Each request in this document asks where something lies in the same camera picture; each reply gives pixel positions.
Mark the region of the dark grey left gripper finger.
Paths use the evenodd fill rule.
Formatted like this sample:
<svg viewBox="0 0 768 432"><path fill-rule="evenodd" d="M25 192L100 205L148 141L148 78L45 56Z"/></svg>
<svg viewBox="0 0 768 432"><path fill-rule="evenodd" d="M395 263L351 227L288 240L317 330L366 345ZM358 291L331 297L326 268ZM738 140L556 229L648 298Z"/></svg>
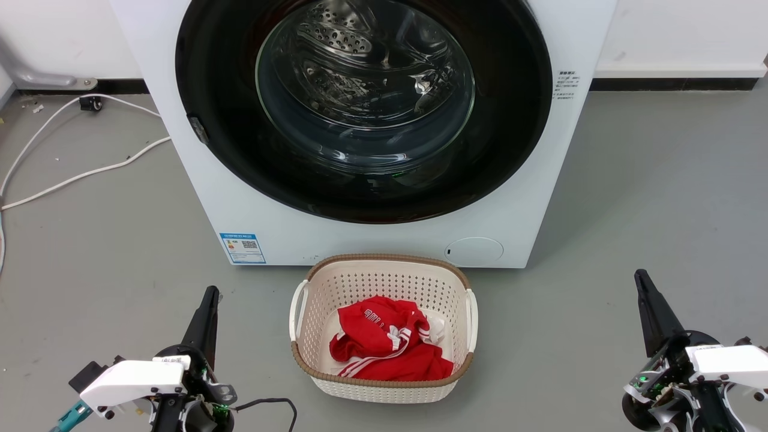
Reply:
<svg viewBox="0 0 768 432"><path fill-rule="evenodd" d="M200 305L203 311L200 350L203 352L210 367L215 366L219 303L219 289L216 286L208 286Z"/></svg>
<svg viewBox="0 0 768 432"><path fill-rule="evenodd" d="M192 319L190 320L189 326L184 334L184 338L182 339L182 344L190 347L194 347L197 350L200 350L200 339L202 336L202 319L203 319L203 311L202 308L199 307L195 310Z"/></svg>

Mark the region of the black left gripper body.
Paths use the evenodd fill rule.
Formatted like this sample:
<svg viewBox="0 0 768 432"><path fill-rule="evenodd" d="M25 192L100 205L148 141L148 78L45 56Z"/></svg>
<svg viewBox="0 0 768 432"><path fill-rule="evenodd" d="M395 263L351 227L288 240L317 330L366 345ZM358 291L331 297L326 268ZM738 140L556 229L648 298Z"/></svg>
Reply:
<svg viewBox="0 0 768 432"><path fill-rule="evenodd" d="M182 386L190 396L200 396L209 404L225 406L232 406L238 401L234 386L217 379L213 364L199 348L187 345L167 347L157 353L154 360L181 364L184 369Z"/></svg>

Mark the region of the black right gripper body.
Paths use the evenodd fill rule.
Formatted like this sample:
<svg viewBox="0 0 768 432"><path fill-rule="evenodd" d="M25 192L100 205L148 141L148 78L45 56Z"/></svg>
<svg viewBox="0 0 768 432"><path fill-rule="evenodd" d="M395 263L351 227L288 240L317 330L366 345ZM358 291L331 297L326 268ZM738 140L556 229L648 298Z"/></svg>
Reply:
<svg viewBox="0 0 768 432"><path fill-rule="evenodd" d="M626 394L663 394L671 385L688 383L693 367L686 348L719 342L705 333L682 333L664 342L641 371L623 387Z"/></svg>

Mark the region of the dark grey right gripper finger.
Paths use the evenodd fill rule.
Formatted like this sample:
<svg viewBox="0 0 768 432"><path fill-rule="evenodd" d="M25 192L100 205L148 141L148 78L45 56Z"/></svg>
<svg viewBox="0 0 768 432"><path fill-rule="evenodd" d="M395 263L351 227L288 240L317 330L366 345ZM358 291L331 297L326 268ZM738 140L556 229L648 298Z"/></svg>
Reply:
<svg viewBox="0 0 768 432"><path fill-rule="evenodd" d="M666 298L664 298L664 296L660 300L660 304L655 307L655 311L656 317L658 318L661 325L661 330L664 331L664 336L666 337L660 347L662 348L664 344L666 344L666 342L670 339L670 337L683 333L684 328L681 325L680 320L677 319L675 312L673 312L671 306L669 306L669 303L667 302Z"/></svg>
<svg viewBox="0 0 768 432"><path fill-rule="evenodd" d="M652 358L666 338L655 311L655 307L660 304L663 295L644 269L635 271L635 286L637 288L637 306L643 332L644 349L646 356Z"/></svg>

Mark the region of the round black glass washer door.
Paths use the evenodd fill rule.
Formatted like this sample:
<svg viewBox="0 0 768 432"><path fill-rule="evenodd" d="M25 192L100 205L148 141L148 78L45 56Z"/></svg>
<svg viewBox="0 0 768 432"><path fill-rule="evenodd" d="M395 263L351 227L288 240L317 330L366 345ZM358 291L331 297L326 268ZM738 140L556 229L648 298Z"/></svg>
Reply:
<svg viewBox="0 0 768 432"><path fill-rule="evenodd" d="M543 134L552 67L526 0L190 0L184 112L234 175L359 224L483 199Z"/></svg>

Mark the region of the white front-load washing machine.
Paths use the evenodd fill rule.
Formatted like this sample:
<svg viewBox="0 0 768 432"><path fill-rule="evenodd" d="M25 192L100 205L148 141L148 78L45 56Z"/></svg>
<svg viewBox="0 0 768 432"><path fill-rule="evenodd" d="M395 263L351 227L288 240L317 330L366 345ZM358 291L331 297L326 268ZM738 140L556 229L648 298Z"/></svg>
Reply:
<svg viewBox="0 0 768 432"><path fill-rule="evenodd" d="M306 214L270 199L197 139L175 71L176 39L190 0L109 1L222 249L219 233L254 233L271 266L313 265L351 253L446 260L445 249L453 241L485 237L504 248L489 268L523 268L529 262L618 3L526 0L545 39L552 85L560 70L578 72L581 83L574 100L553 101L552 88L543 134L510 179L483 199L436 218L359 224Z"/></svg>

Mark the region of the blue energy label sticker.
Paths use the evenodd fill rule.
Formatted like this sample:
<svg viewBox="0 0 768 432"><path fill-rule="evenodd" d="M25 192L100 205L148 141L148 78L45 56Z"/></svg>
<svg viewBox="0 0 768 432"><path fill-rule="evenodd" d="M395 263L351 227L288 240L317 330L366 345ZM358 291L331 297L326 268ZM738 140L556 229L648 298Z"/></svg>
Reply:
<svg viewBox="0 0 768 432"><path fill-rule="evenodd" d="M266 265L266 258L254 233L219 233L232 265Z"/></svg>

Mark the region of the red garment with white stripes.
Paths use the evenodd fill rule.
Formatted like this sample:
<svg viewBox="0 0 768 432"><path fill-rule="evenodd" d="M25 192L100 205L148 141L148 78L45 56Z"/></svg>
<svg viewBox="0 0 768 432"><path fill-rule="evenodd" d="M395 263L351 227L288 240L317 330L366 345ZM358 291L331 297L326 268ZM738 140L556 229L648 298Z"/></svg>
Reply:
<svg viewBox="0 0 768 432"><path fill-rule="evenodd" d="M440 346L445 321L414 301L376 296L338 309L338 332L328 344L333 375L375 381L448 378L454 363Z"/></svg>

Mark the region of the cream perforated laundry basket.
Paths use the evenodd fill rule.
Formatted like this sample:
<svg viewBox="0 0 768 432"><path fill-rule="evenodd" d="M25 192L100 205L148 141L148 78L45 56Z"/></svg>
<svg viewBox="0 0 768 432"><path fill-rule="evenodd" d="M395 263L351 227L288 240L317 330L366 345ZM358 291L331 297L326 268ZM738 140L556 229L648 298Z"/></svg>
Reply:
<svg viewBox="0 0 768 432"><path fill-rule="evenodd" d="M381 296L414 301L445 321L440 346L454 363L446 379L375 381L333 375L328 344L340 326L338 309ZM300 369L331 396L379 404L428 404L444 399L469 369L478 336L478 306L468 278L450 263L388 254L326 258L299 283L290 306L290 340Z"/></svg>

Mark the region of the round white filter cover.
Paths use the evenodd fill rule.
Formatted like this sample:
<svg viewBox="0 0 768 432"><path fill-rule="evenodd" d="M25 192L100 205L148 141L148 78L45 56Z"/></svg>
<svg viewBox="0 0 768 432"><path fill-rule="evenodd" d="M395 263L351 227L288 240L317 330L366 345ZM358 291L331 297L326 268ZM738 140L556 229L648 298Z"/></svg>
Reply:
<svg viewBox="0 0 768 432"><path fill-rule="evenodd" d="M444 252L445 259L457 267L488 267L503 255L501 243L491 238L461 238L449 244Z"/></svg>

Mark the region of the small printed text sticker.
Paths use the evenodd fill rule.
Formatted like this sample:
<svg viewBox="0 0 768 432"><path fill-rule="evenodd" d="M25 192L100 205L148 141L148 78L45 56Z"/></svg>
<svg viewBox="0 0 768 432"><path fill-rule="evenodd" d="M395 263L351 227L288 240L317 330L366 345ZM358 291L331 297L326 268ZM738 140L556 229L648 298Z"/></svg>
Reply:
<svg viewBox="0 0 768 432"><path fill-rule="evenodd" d="M553 101L574 100L581 83L581 75L576 71L560 70L554 74Z"/></svg>

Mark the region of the grey wall pipe bracket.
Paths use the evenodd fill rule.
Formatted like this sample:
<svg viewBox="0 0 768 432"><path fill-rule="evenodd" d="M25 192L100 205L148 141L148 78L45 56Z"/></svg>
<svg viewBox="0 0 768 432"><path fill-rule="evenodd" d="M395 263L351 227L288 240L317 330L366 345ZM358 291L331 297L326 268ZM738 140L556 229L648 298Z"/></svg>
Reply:
<svg viewBox="0 0 768 432"><path fill-rule="evenodd" d="M17 89L22 91L90 91L99 84L96 77L77 77L42 72L25 63L0 36L0 66Z"/></svg>

